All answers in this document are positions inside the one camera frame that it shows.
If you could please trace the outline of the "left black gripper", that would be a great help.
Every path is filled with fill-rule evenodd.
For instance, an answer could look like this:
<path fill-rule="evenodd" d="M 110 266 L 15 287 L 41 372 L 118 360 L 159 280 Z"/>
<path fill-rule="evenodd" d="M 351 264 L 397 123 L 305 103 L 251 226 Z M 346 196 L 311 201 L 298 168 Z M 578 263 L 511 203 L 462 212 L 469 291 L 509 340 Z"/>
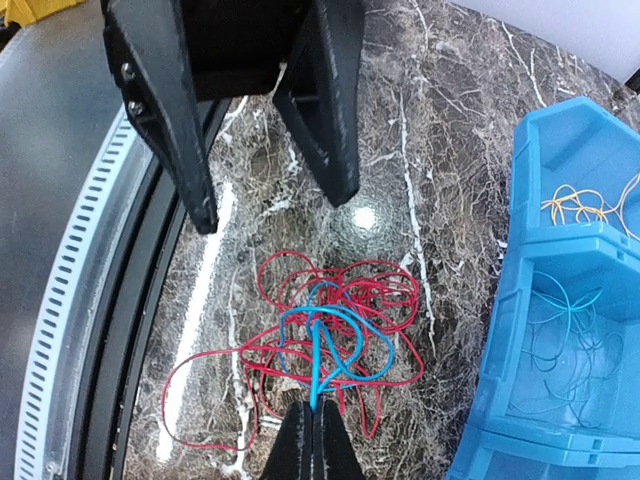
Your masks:
<path fill-rule="evenodd" d="M 102 14 L 128 119 L 199 233 L 218 216 L 197 100 L 272 92 L 290 53 L 273 103 L 331 205 L 356 195 L 361 1 L 104 1 Z"/>

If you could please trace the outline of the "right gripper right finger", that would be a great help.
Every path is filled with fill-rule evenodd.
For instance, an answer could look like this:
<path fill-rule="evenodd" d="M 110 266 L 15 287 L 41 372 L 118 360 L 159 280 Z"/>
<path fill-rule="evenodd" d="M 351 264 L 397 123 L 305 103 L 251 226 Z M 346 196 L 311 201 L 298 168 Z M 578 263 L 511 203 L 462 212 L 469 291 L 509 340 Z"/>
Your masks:
<path fill-rule="evenodd" d="M 312 420 L 312 478 L 357 480 L 363 471 L 356 458 L 338 405 L 320 400 Z"/>

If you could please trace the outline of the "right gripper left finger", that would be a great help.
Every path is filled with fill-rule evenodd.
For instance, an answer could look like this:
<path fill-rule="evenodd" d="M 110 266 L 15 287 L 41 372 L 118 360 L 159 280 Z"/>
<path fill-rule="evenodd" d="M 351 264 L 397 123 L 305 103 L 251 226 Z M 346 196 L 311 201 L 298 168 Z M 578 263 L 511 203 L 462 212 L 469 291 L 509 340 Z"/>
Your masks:
<path fill-rule="evenodd" d="M 294 401 L 281 423 L 261 480 L 311 479 L 312 425 L 309 403 Z"/>

